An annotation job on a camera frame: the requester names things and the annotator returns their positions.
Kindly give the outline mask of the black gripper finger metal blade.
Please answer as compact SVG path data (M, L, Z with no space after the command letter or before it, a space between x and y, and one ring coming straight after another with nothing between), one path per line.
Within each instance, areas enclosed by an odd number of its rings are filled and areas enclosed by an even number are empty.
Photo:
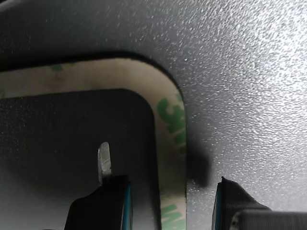
M131 184L126 175L113 176L109 143L98 149L100 186L70 206L66 230L131 230L133 211Z

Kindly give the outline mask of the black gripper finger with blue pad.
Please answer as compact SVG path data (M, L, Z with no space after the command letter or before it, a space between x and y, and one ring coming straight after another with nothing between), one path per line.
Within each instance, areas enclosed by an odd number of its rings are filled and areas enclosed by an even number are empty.
M222 177L217 185L212 230L305 230L306 212L273 211L238 183Z

